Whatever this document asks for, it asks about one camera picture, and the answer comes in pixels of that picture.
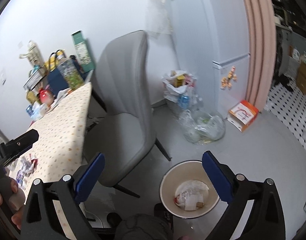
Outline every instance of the baseboard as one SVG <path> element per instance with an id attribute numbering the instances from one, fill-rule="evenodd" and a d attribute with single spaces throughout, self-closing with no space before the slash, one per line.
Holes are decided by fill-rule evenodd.
<path id="1" fill-rule="evenodd" d="M 152 108 L 157 108 L 157 107 L 160 107 L 160 106 L 163 106 L 166 104 L 166 101 L 165 99 L 162 99 L 154 104 L 151 105 Z"/>

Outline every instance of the curtain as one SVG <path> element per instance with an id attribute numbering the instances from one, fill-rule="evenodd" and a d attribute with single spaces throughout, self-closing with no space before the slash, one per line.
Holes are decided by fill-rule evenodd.
<path id="1" fill-rule="evenodd" d="M 276 29 L 271 0 L 244 0 L 250 34 L 250 67 L 245 99 L 259 111 L 264 109 L 271 87 Z"/>

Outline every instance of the green box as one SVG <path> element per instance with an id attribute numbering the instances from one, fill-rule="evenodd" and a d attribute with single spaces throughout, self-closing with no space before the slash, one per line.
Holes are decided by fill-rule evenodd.
<path id="1" fill-rule="evenodd" d="M 80 64 L 85 72 L 88 72 L 95 68 L 94 63 L 92 62 L 89 52 L 87 50 L 86 41 L 83 38 L 82 31 L 78 31 L 72 34 L 74 41 L 75 50 L 77 57 L 80 60 Z"/>

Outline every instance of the gray pants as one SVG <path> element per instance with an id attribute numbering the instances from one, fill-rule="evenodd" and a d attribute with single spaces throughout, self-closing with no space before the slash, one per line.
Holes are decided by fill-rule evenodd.
<path id="1" fill-rule="evenodd" d="M 173 240 L 173 234 L 166 221 L 136 214 L 118 225 L 114 240 Z"/>

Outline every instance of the chair seat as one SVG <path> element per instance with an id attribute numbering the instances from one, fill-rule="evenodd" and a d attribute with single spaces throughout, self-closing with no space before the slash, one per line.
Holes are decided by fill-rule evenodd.
<path id="1" fill-rule="evenodd" d="M 138 118 L 123 113 L 107 115 L 89 131 L 83 153 L 88 162 L 95 153 L 104 154 L 105 168 L 98 181 L 106 187 L 113 187 L 144 158 L 153 145 L 154 141 L 150 146 L 144 142 Z"/>

